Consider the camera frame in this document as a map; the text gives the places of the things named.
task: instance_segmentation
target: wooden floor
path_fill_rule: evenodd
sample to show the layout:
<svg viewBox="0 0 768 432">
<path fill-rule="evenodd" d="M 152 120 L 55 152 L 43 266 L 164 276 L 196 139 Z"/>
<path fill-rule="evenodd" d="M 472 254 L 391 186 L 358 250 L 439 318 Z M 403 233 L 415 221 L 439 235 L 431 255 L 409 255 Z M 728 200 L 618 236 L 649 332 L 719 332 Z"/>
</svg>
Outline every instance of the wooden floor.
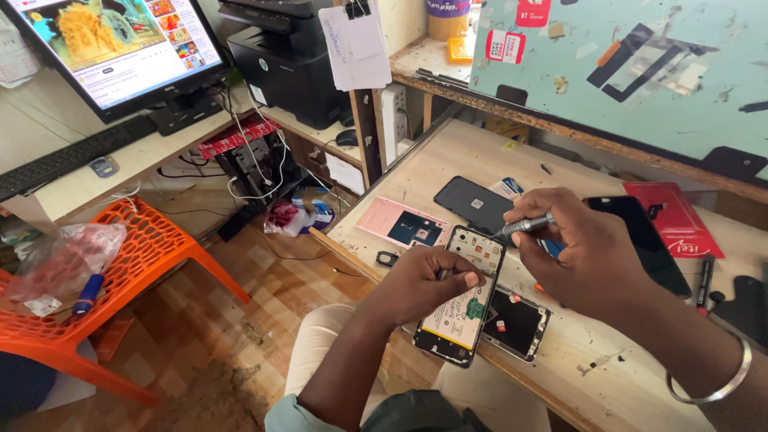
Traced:
<svg viewBox="0 0 768 432">
<path fill-rule="evenodd" d="M 253 227 L 262 232 L 256 222 Z M 103 365 L 157 392 L 160 404 L 150 409 L 98 389 L 93 397 L 29 414 L 12 430 L 157 430 L 169 404 L 217 360 L 245 371 L 240 384 L 255 397 L 253 418 L 261 427 L 263 415 L 283 396 L 302 318 L 325 304 L 362 300 L 374 288 L 366 279 L 334 272 L 356 274 L 308 236 L 267 237 L 286 258 L 321 258 L 278 258 L 265 239 L 244 228 L 229 243 L 216 241 L 207 250 L 251 295 L 248 304 L 190 262 L 118 313 L 136 320 Z M 409 337 L 394 334 L 380 376 L 391 393 L 429 388 L 440 366 L 440 360 L 416 350 Z"/>
</svg>

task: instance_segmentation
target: computer monitor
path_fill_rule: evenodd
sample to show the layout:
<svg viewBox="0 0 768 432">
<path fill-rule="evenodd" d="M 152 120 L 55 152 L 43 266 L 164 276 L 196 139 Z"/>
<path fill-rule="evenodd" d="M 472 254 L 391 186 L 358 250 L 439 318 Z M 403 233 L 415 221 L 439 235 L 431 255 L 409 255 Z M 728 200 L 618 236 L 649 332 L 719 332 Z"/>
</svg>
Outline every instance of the computer monitor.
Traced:
<svg viewBox="0 0 768 432">
<path fill-rule="evenodd" d="M 104 123 L 210 84 L 230 67 L 196 0 L 0 6 Z"/>
</svg>

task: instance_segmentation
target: hand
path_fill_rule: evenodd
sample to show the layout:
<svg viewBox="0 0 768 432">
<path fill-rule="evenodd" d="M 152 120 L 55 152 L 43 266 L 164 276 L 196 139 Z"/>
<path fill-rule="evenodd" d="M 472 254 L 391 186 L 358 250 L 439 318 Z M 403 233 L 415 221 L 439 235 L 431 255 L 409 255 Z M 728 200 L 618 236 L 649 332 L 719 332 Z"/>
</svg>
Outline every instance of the hand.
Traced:
<svg viewBox="0 0 768 432">
<path fill-rule="evenodd" d="M 663 288 L 645 273 L 618 216 L 594 211 L 567 188 L 529 191 L 504 215 L 507 223 L 552 212 L 555 224 L 531 234 L 517 232 L 512 241 L 520 259 L 544 290 L 573 310 L 612 324 L 622 311 L 651 298 Z M 535 237 L 565 244 L 555 260 Z"/>
<path fill-rule="evenodd" d="M 440 270 L 455 274 L 437 281 L 435 272 Z M 414 246 L 397 260 L 358 312 L 394 328 L 418 321 L 446 301 L 483 284 L 485 277 L 480 270 L 463 257 L 441 246 Z"/>
</svg>

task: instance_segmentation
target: mint green panel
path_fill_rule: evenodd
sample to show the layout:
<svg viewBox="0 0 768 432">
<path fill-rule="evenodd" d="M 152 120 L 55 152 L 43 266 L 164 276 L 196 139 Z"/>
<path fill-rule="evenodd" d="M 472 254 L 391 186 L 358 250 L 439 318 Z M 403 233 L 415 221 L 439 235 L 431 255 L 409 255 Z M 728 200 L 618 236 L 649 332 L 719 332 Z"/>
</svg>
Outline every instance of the mint green panel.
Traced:
<svg viewBox="0 0 768 432">
<path fill-rule="evenodd" d="M 548 25 L 540 28 L 515 23 L 518 0 L 483 5 L 470 90 L 491 96 L 499 85 L 526 90 L 529 108 L 697 161 L 720 146 L 768 157 L 765 0 L 552 0 Z M 514 55 L 488 58 L 491 30 L 525 37 L 519 64 Z M 646 39 L 604 84 L 588 81 L 614 41 L 638 38 Z M 660 69 L 651 74 L 654 65 Z M 636 81 L 643 74 L 650 79 Z M 633 82 L 642 85 L 633 89 Z M 604 91 L 608 85 L 616 98 Z M 757 177 L 768 180 L 768 168 Z"/>
</svg>

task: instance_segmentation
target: silver bangle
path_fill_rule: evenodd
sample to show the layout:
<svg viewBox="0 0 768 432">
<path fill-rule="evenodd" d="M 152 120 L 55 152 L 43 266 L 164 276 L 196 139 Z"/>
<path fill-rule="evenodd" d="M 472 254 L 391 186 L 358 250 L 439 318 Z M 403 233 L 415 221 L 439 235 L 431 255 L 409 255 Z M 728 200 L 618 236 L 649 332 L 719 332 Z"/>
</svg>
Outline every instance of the silver bangle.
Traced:
<svg viewBox="0 0 768 432">
<path fill-rule="evenodd" d="M 715 400 L 723 399 L 725 396 L 728 396 L 732 391 L 736 390 L 736 387 L 739 387 L 739 384 L 741 384 L 741 381 L 743 381 L 744 378 L 746 377 L 746 373 L 750 370 L 750 364 L 752 363 L 752 349 L 750 348 L 750 344 L 747 341 L 745 341 L 743 337 L 731 331 L 729 331 L 728 333 L 731 333 L 734 337 L 738 337 L 739 341 L 741 341 L 741 344 L 744 348 L 744 357 L 741 361 L 741 367 L 739 368 L 739 371 L 736 372 L 736 376 L 733 377 L 733 379 L 728 384 L 726 384 L 725 387 L 712 393 L 710 396 L 700 397 L 698 399 L 686 399 L 684 397 L 680 397 L 677 393 L 675 393 L 674 389 L 672 388 L 672 375 L 670 375 L 668 371 L 667 372 L 667 388 L 669 389 L 670 394 L 672 394 L 672 397 L 674 397 L 676 401 L 682 402 L 684 404 L 689 404 L 689 405 L 707 404 L 709 402 L 714 402 Z"/>
</svg>

